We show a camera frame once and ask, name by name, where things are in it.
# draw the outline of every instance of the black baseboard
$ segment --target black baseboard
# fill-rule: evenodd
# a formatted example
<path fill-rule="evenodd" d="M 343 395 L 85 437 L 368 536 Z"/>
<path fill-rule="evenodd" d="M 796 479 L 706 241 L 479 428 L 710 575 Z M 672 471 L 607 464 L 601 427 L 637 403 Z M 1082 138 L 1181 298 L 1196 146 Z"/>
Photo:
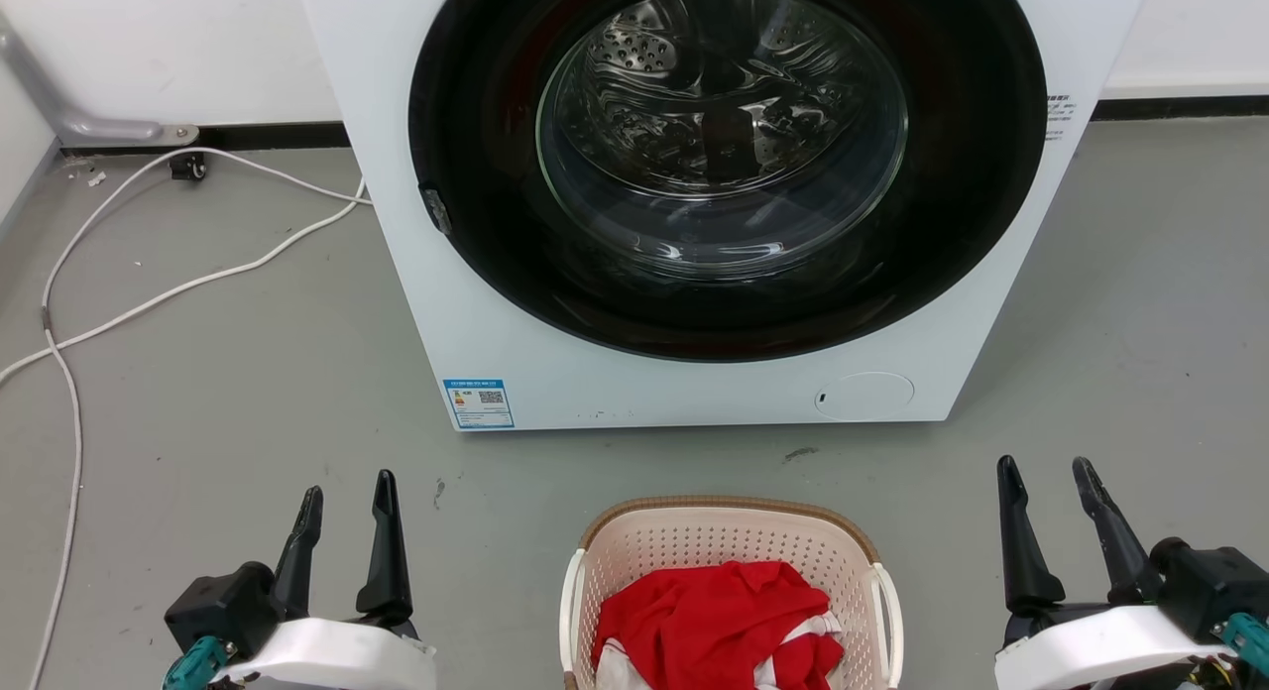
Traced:
<path fill-rule="evenodd" d="M 1100 101 L 1093 120 L 1170 120 L 1178 117 L 1269 115 L 1269 95 L 1233 98 L 1146 98 Z M 343 122 L 287 122 L 287 124 L 213 124 L 199 127 L 198 145 L 221 151 L 299 151 L 313 147 L 348 147 Z M 67 156 L 100 153 L 159 153 L 173 147 L 77 147 Z"/>

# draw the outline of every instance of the cable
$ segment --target cable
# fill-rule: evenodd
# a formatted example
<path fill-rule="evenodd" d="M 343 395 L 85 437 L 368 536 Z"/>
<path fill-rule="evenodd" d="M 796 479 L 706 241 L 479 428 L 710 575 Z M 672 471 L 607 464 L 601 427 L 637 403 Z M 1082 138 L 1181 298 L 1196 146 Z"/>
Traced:
<path fill-rule="evenodd" d="M 115 316 L 115 318 L 108 321 L 108 323 L 99 325 L 99 327 L 91 329 L 86 334 L 79 334 L 79 336 L 67 339 L 67 341 L 58 342 L 57 339 L 53 337 L 53 321 L 48 307 L 49 297 L 52 296 L 53 280 L 57 279 L 58 270 L 61 270 L 62 265 L 66 264 L 66 260 L 71 255 L 71 251 L 74 251 L 76 244 L 80 242 L 80 240 L 84 237 L 84 233 L 88 233 L 88 230 L 94 223 L 94 221 L 98 219 L 102 212 L 107 211 L 107 208 L 110 205 L 110 202 L 114 202 L 114 198 L 117 198 L 118 194 L 123 192 L 123 189 L 128 188 L 128 184 L 135 183 L 135 180 L 138 179 L 138 176 L 145 175 L 146 171 L 152 170 L 154 166 L 159 166 L 164 161 L 169 161 L 169 159 L 174 156 L 181 156 L 181 153 L 187 152 L 217 153 L 217 156 L 225 156 L 227 159 L 232 159 L 232 161 L 242 162 L 242 165 L 253 166 L 255 167 L 255 170 L 266 171 L 266 174 L 269 175 L 280 176 L 280 179 L 286 179 L 288 180 L 288 183 L 292 184 L 298 184 L 301 185 L 301 188 L 312 189 L 312 192 L 315 193 L 322 193 L 326 194 L 326 197 L 344 199 L 344 202 L 349 203 L 348 207 L 341 208 L 341 211 L 338 211 L 336 214 L 327 217 L 327 219 L 317 221 L 317 223 L 305 226 L 305 228 L 299 230 L 299 232 L 292 233 L 289 238 L 284 240 L 284 242 L 278 244 L 278 246 L 274 247 L 273 251 L 266 252 L 265 256 L 260 256 L 259 260 L 256 261 L 251 261 L 251 264 L 236 265 L 233 269 L 220 270 L 220 273 L 212 275 L 203 275 L 203 278 L 201 279 L 188 280 L 185 284 L 180 284 L 180 287 L 173 288 L 168 293 L 162 293 L 159 297 L 150 298 L 148 302 L 145 302 L 140 307 L 135 307 L 135 309 L 132 311 L 127 311 L 127 313 Z M 41 360 L 44 356 L 49 355 L 53 356 L 53 359 L 57 360 L 57 364 L 62 369 L 62 374 L 66 378 L 66 387 L 71 393 L 71 415 L 74 416 L 74 424 L 75 424 L 75 472 L 71 479 L 71 505 L 66 519 L 66 538 L 65 542 L 62 543 L 62 561 L 57 572 L 57 585 L 53 589 L 53 600 L 48 610 L 48 620 L 44 624 L 44 635 L 39 643 L 39 653 L 36 656 L 36 671 L 33 671 L 30 676 L 30 686 L 29 686 L 30 690 L 37 690 L 39 687 L 39 677 L 41 675 L 43 675 L 44 663 L 48 661 L 48 651 L 52 646 L 53 628 L 57 624 L 57 614 L 62 605 L 62 595 L 66 592 L 66 576 L 70 572 L 71 548 L 75 540 L 75 524 L 79 515 L 80 481 L 82 478 L 82 472 L 84 472 L 84 422 L 80 415 L 80 397 L 79 397 L 79 391 L 75 387 L 75 377 L 71 374 L 71 369 L 66 364 L 66 359 L 61 354 L 62 348 L 74 346 L 76 342 L 82 342 L 86 341 L 86 339 L 98 336 L 99 334 L 104 334 L 109 329 L 114 329 L 115 325 L 123 323 L 124 320 L 132 320 L 136 316 L 141 316 L 142 313 L 145 313 L 145 311 L 152 309 L 155 306 L 166 302 L 168 298 L 179 296 L 179 293 L 188 292 L 188 289 L 190 288 L 202 287 L 203 284 L 208 284 L 211 280 L 225 279 L 227 278 L 227 275 L 241 274 L 245 273 L 245 270 L 259 269 L 259 266 L 268 264 L 268 261 L 272 261 L 273 257 L 277 257 L 277 255 L 284 252 L 287 247 L 292 246 L 292 244 L 298 242 L 299 238 L 307 237 L 308 233 L 313 233 L 316 232 L 316 230 L 322 230 L 324 226 L 330 226 L 336 223 L 336 221 L 343 219 L 343 217 L 348 216 L 348 212 L 353 211 L 353 208 L 359 205 L 359 203 L 367 203 L 367 205 L 372 203 L 369 202 L 369 199 L 363 198 L 364 193 L 365 193 L 365 179 L 363 179 L 362 183 L 358 184 L 357 193 L 353 194 L 353 197 L 348 197 L 348 194 L 332 193 L 330 192 L 330 189 L 317 188 L 316 184 L 305 183 L 305 180 L 287 175 L 284 174 L 284 171 L 272 170 L 272 167 L 258 165 L 258 162 L 249 161 L 249 159 L 244 159 L 240 156 L 235 156 L 233 153 L 230 152 L 217 151 L 217 148 L 213 147 L 183 147 L 179 148 L 179 151 L 168 152 L 164 153 L 164 156 L 154 159 L 154 161 L 150 161 L 148 165 L 142 166 L 141 170 L 135 171 L 135 174 L 128 176 L 128 179 L 124 179 L 123 184 L 119 184 L 118 188 L 114 189 L 114 193 L 110 193 L 110 197 L 105 198 L 105 202 L 102 202 L 102 205 L 96 207 L 96 211 L 93 212 L 90 217 L 88 217 L 88 221 L 85 221 L 79 232 L 76 232 L 75 237 L 70 240 L 66 249 L 63 249 L 62 255 L 57 257 L 53 269 L 49 270 L 48 280 L 44 284 L 43 297 L 41 297 L 41 320 L 44 329 L 44 339 L 46 341 L 48 341 L 47 350 L 38 351 L 38 354 L 30 356 L 24 356 L 24 359 L 15 361 L 15 364 L 9 365 L 9 368 L 0 370 L 0 386 L 3 386 L 5 379 L 8 379 L 10 374 L 14 374 L 18 370 L 22 370 L 23 368 L 27 368 L 27 365 L 30 365 L 32 361 Z"/>

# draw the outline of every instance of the plastic basket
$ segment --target plastic basket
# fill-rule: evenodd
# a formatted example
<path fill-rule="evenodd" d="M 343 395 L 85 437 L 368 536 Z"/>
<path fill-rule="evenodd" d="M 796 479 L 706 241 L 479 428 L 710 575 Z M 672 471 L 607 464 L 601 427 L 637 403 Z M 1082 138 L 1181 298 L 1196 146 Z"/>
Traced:
<path fill-rule="evenodd" d="M 834 690 L 898 686 L 904 620 L 890 573 L 855 524 L 792 501 L 659 497 L 599 515 L 581 538 L 560 599 L 560 662 L 569 690 L 594 690 L 590 648 L 599 605 L 660 568 L 784 561 L 829 595 L 845 649 Z"/>

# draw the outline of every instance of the closed washing machine door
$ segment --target closed washing machine door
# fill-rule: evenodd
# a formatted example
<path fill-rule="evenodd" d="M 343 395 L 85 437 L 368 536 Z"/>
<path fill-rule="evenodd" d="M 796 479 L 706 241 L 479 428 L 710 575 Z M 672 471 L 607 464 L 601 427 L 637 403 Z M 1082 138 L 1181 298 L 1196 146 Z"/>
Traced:
<path fill-rule="evenodd" d="M 1014 0 L 447 0 L 409 136 L 434 223 L 509 301 L 742 361 L 968 273 L 1027 197 L 1046 101 Z"/>

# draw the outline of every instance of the floor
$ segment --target floor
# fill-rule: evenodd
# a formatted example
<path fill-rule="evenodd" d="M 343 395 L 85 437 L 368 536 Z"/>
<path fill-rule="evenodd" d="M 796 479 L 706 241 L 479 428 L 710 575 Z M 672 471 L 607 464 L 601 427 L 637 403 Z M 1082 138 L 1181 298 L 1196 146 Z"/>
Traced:
<path fill-rule="evenodd" d="M 258 161 L 352 193 L 349 152 Z M 0 361 L 43 348 L 39 289 L 143 159 L 69 162 L 0 242 Z M 268 251 L 338 204 L 213 161 L 147 176 L 65 266 L 61 337 Z M 98 188 L 96 171 L 107 179 Z M 811 501 L 869 533 L 907 628 L 906 687 L 992 686 L 1003 605 L 994 464 L 1019 459 L 1074 600 L 1108 582 L 1070 460 L 1088 455 L 1147 548 L 1180 535 L 1269 562 L 1269 120 L 1096 124 L 952 420 L 939 425 L 453 433 L 374 216 L 69 351 L 84 398 L 80 530 L 44 690 L 154 686 L 162 611 L 197 576 L 273 563 L 305 488 L 326 520 L 313 610 L 353 613 L 374 473 L 395 469 L 443 690 L 558 687 L 558 591 L 590 519 L 631 497 Z M 0 667 L 23 682 L 72 465 L 39 361 L 0 388 Z M 813 454 L 793 455 L 796 450 Z"/>

